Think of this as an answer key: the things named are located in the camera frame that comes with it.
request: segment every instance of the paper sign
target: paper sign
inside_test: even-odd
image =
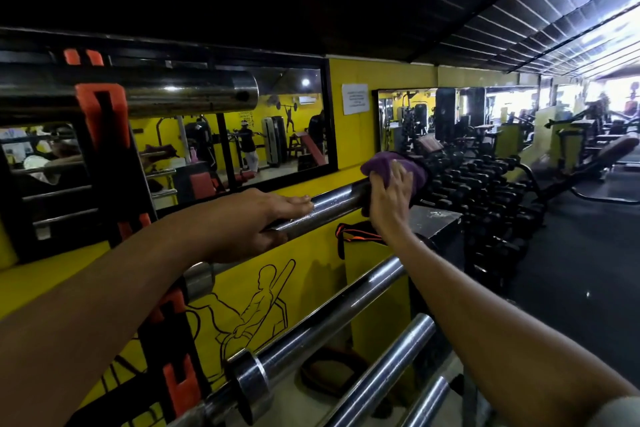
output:
[[[342,85],[342,105],[345,115],[369,111],[368,85]]]

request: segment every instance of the black rubber flooring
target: black rubber flooring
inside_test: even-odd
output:
[[[628,156],[628,160],[640,160]],[[640,199],[640,172],[616,170],[580,192]],[[518,264],[508,296],[640,387],[640,206],[565,192]]]

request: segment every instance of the white pants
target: white pants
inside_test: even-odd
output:
[[[258,153],[255,150],[253,152],[245,152],[244,158],[246,159],[246,164],[249,166],[249,170],[258,172]]]

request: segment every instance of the sleeve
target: sleeve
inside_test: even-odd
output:
[[[610,401],[586,427],[640,427],[640,398],[626,397]]]

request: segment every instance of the man in black shirt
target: man in black shirt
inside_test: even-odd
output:
[[[258,172],[258,153],[255,151],[255,143],[253,142],[253,134],[258,132],[252,131],[246,120],[243,120],[240,125],[242,125],[242,128],[238,130],[240,150],[244,152],[244,158],[249,169],[253,172]]]
[[[324,110],[321,110],[318,115],[314,115],[310,118],[308,134],[320,152],[324,153]]]

